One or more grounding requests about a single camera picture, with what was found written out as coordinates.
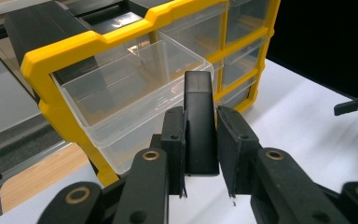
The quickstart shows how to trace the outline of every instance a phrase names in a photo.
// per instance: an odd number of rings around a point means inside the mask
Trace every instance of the white table surface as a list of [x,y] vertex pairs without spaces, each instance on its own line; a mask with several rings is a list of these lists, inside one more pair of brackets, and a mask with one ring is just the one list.
[[[358,112],[335,117],[333,109],[349,100],[266,60],[257,100],[243,116],[263,147],[285,150],[315,183],[340,192],[344,183],[358,181]],[[5,213],[0,224],[35,223],[63,186],[98,181],[90,166],[75,177]],[[255,223],[250,197],[238,195],[233,206],[221,175],[186,177],[186,188],[187,199],[170,196],[171,224]]]

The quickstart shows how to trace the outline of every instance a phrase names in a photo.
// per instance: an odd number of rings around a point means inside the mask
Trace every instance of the transparent drawer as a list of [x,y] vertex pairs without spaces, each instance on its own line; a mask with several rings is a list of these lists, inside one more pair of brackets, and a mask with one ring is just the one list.
[[267,40],[260,38],[252,44],[240,49],[225,58],[222,76],[222,89],[251,72],[257,63],[260,47]]
[[[85,66],[88,69],[82,71],[88,72],[63,84],[57,79],[64,76],[53,76],[90,141],[104,150],[104,155],[112,157],[106,158],[108,161],[122,163],[130,158],[112,144],[121,146],[117,141],[126,141],[128,134],[183,100],[185,71],[213,73],[212,65],[199,55],[165,35],[160,37],[153,44],[139,38],[96,55],[93,60],[101,58],[97,67],[87,59],[85,64],[92,66]],[[114,60],[108,63],[104,58],[107,55]],[[144,139],[131,141],[136,144]],[[122,170],[111,165],[116,172]]]
[[216,4],[174,21],[161,31],[201,57],[207,57],[219,50],[221,15],[225,10],[225,3]]
[[231,0],[228,10],[226,44],[235,42],[264,26],[269,0]]
[[[183,99],[173,105],[183,106]],[[114,141],[108,147],[98,148],[116,174],[126,174],[132,165],[133,157],[142,149],[148,148],[154,133],[161,133],[165,111],[159,112],[137,129]]]
[[255,77],[249,78],[235,90],[229,92],[224,97],[220,98],[220,105],[228,106],[231,108],[234,108],[235,106],[239,105],[244,100],[248,99],[249,90],[251,86],[255,84],[255,82]]

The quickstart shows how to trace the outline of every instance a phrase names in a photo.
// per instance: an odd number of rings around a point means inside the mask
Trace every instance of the yellow frame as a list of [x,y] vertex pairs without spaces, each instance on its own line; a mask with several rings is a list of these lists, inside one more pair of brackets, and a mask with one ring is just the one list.
[[[77,124],[75,117],[71,113],[68,105],[64,101],[49,74],[130,41],[135,37],[150,34],[158,28],[168,25],[175,20],[218,3],[228,3],[228,0],[171,1],[149,9],[143,20],[108,34],[99,35],[93,31],[87,31],[83,34],[66,38],[62,41],[44,46],[40,49],[32,50],[25,54],[21,65],[21,71],[27,82],[40,97],[38,106],[41,113],[65,141],[76,142],[82,147],[89,159],[98,168],[98,177],[104,185],[107,186],[117,181],[118,177],[103,158],[101,152],[91,143],[84,131]],[[245,38],[228,46],[225,46],[227,27],[227,12],[225,12],[222,19],[223,38],[221,38],[220,50],[207,57],[207,60],[210,63],[216,63],[223,60],[228,54],[243,48],[261,36],[267,35],[268,38],[272,37],[272,27],[275,22],[279,4],[280,0],[270,0],[265,27],[254,31],[252,34],[247,35]],[[268,44],[269,42],[264,44],[261,48],[257,66],[256,69],[251,72],[252,75],[244,76],[225,90],[221,91],[220,73],[218,93],[213,97],[215,101],[219,100],[230,91],[233,91],[249,77],[256,76],[257,82],[254,84],[254,87],[251,88],[249,99],[238,105],[236,109],[243,111],[255,101],[257,96],[257,85],[261,72],[264,69],[264,60],[267,54]]]

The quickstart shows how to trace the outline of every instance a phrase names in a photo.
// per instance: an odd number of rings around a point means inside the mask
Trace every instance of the metal screw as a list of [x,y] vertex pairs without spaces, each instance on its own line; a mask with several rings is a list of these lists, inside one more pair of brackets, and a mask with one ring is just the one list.
[[279,151],[270,150],[266,152],[266,156],[270,159],[273,159],[275,161],[283,160],[284,156]]
[[146,151],[143,157],[147,161],[154,161],[159,157],[159,153],[157,151]]
[[72,189],[65,197],[65,201],[69,204],[82,203],[91,194],[91,190],[87,187],[79,187],[77,189]]

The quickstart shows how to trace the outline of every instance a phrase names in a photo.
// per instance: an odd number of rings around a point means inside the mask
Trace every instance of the plastic storage bin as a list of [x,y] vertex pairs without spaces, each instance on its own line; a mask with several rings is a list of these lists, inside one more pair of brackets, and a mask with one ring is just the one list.
[[222,13],[227,10],[226,5],[220,3],[207,7],[163,27],[161,31],[200,56],[207,57],[219,50]]
[[222,76],[222,89],[234,83],[239,78],[251,72],[257,63],[260,47],[267,37],[257,39],[255,42],[242,48],[225,58]]
[[78,124],[118,175],[160,133],[164,112],[183,101],[185,71],[213,72],[197,54],[160,37],[154,44],[140,38],[104,52],[115,60],[102,60],[97,69],[58,85]]
[[228,10],[226,44],[264,26],[269,0],[231,0]]
[[224,97],[222,97],[220,99],[219,104],[235,108],[235,106],[239,105],[248,98],[249,90],[251,86],[255,84],[255,82],[255,77],[249,78],[248,80],[240,84],[240,86],[237,87],[235,90],[229,92]]

